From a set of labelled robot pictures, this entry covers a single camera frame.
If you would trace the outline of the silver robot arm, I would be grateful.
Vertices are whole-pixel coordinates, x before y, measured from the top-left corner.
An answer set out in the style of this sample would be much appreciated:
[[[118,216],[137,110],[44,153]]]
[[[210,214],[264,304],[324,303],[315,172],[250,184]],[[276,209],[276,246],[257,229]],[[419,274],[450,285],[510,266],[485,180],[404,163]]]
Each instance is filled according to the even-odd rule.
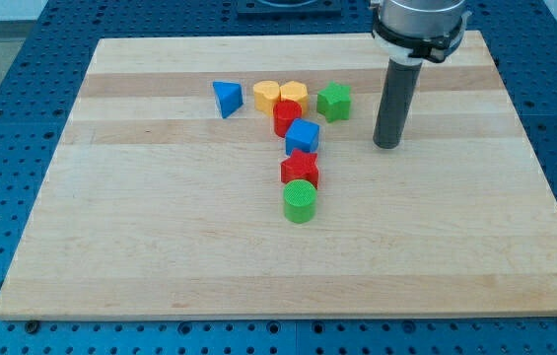
[[[372,37],[399,65],[443,63],[464,38],[465,0],[371,0]]]

